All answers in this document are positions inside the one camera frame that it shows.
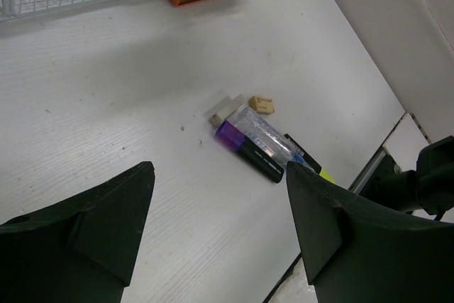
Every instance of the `purple marker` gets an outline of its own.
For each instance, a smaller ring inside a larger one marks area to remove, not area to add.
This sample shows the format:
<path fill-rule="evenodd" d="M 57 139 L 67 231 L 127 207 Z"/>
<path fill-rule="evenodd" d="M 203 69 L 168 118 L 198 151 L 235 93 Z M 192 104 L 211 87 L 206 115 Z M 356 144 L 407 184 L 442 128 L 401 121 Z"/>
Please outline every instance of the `purple marker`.
<path fill-rule="evenodd" d="M 284 169 L 228 121 L 218 128 L 216 138 L 271 181 L 282 180 Z"/>

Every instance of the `eraser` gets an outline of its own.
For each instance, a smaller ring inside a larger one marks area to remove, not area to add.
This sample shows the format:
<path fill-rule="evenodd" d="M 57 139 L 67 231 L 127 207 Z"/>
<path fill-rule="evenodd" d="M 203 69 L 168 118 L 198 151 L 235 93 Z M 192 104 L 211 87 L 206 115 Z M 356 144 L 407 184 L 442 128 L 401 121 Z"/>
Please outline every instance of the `eraser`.
<path fill-rule="evenodd" d="M 238 95 L 233 99 L 229 104 L 224 106 L 220 111 L 215 113 L 212 117 L 209 118 L 210 123 L 214 127 L 219 127 L 236 109 L 238 109 L 241 104 L 244 104 L 246 99 L 243 95 Z"/>
<path fill-rule="evenodd" d="M 249 100 L 249 106 L 259 114 L 270 115 L 275 112 L 275 105 L 272 103 L 272 99 L 264 97 L 251 97 Z"/>

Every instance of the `black marker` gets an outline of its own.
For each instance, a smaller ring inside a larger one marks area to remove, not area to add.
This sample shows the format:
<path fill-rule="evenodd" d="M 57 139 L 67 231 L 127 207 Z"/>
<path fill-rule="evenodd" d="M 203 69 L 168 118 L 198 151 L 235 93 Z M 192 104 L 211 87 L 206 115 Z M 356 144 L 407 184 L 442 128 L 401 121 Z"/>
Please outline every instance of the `black marker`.
<path fill-rule="evenodd" d="M 282 180 L 284 169 L 231 123 L 222 123 L 216 138 L 271 181 L 279 183 Z"/>

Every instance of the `white wall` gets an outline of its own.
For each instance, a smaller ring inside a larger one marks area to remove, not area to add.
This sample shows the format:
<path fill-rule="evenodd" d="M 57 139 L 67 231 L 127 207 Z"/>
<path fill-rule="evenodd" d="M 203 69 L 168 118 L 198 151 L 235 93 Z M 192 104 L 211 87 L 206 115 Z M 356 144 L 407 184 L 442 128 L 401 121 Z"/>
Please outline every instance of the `white wall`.
<path fill-rule="evenodd" d="M 336 0 L 429 138 L 454 135 L 454 0 Z"/>

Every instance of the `marker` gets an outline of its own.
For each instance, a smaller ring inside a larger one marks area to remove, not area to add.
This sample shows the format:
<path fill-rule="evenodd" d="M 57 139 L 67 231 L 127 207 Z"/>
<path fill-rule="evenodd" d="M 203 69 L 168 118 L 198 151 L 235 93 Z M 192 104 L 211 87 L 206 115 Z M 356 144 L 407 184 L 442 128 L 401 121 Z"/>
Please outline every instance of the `marker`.
<path fill-rule="evenodd" d="M 279 183 L 282 180 L 284 169 L 228 121 L 219 126 L 216 139 L 271 181 Z"/>

